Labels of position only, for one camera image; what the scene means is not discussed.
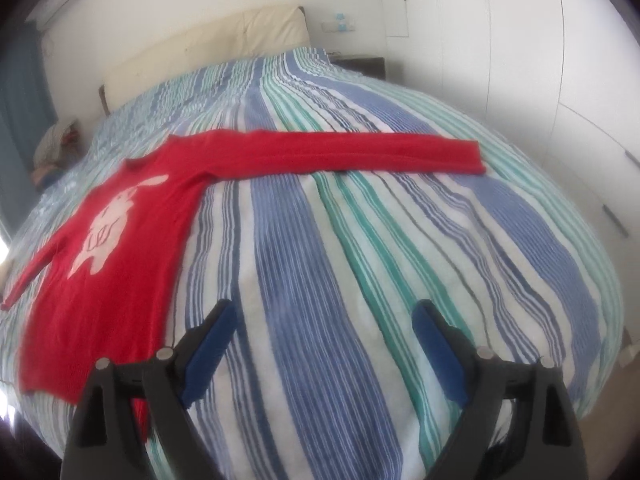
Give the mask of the red knit sweater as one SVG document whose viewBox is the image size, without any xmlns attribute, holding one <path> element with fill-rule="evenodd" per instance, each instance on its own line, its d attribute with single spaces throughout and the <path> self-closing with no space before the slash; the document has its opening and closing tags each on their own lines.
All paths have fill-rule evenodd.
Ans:
<svg viewBox="0 0 640 480">
<path fill-rule="evenodd" d="M 77 403 L 91 365 L 144 360 L 164 340 L 194 214 L 220 181 L 318 171 L 484 174 L 475 141 L 425 133 L 209 130 L 126 159 L 32 256 L 2 306 L 40 281 L 16 390 Z"/>
</svg>

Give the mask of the blue green striped bedspread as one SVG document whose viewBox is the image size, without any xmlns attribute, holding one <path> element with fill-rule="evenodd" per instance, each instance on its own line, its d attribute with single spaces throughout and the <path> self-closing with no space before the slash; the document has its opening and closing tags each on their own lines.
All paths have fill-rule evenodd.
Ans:
<svg viewBox="0 0 640 480">
<path fill-rule="evenodd" d="M 221 298 L 239 306 L 239 329 L 190 409 L 227 478 L 423 478 L 459 416 L 413 333 L 425 298 L 503 359 L 552 359 L 576 414 L 592 409 L 620 351 L 624 307 L 590 225 L 502 136 L 431 96 L 342 70 L 319 49 L 201 68 L 116 110 L 10 238 L 15 269 L 125 159 L 213 128 L 439 134 L 477 141 L 487 168 L 277 176 L 206 191 L 166 337 Z"/>
</svg>

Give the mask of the blue window curtain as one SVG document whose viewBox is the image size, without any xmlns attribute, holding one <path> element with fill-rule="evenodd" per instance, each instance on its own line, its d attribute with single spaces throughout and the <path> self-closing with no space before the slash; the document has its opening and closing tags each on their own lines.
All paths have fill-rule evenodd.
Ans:
<svg viewBox="0 0 640 480">
<path fill-rule="evenodd" d="M 32 158 L 58 116 L 41 50 L 41 32 L 27 22 L 1 50 L 1 229 L 14 237 L 39 200 Z"/>
</svg>

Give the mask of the white built-in wardrobe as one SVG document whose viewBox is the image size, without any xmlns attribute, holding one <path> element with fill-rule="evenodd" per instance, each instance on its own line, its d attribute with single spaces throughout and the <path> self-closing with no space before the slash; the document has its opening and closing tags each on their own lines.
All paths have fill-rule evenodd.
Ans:
<svg viewBox="0 0 640 480">
<path fill-rule="evenodd" d="M 448 202 L 506 243 L 525 282 L 499 332 L 549 352 L 585 405 L 639 333 L 639 46 L 611 0 L 382 0 L 392 75 L 485 179 Z"/>
</svg>

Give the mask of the cream padded headboard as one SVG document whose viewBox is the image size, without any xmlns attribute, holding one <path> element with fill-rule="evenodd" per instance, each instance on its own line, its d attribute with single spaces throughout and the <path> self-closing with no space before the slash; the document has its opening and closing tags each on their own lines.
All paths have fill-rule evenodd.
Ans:
<svg viewBox="0 0 640 480">
<path fill-rule="evenodd" d="M 109 70 L 99 88 L 105 115 L 162 82 L 200 68 L 308 47 L 306 13 L 279 4 L 217 18 L 178 32 Z"/>
</svg>

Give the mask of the white wall socket panel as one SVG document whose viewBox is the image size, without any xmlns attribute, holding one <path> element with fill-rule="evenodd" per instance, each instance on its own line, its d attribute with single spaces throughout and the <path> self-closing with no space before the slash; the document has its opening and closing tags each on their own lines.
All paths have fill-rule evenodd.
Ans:
<svg viewBox="0 0 640 480">
<path fill-rule="evenodd" d="M 354 32 L 356 24 L 344 13 L 337 13 L 333 18 L 321 22 L 321 30 L 325 34 L 346 34 Z"/>
</svg>

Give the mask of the pile of clothes by bed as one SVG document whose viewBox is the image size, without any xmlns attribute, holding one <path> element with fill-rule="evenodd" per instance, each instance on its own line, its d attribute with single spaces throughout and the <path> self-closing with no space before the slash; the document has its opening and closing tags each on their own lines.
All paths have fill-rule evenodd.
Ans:
<svg viewBox="0 0 640 480">
<path fill-rule="evenodd" d="M 78 120 L 59 119 L 46 131 L 32 159 L 32 183 L 36 190 L 42 192 L 55 183 L 66 170 L 80 161 L 83 154 Z"/>
</svg>

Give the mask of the dark wooden nightstand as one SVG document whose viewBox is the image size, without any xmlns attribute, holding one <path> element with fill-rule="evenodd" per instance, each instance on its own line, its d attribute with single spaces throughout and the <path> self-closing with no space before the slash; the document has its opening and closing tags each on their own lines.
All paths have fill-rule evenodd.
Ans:
<svg viewBox="0 0 640 480">
<path fill-rule="evenodd" d="M 381 55 L 330 53 L 329 60 L 333 65 L 367 77 L 386 80 L 394 84 L 405 83 L 401 66 L 393 61 L 387 61 Z"/>
</svg>

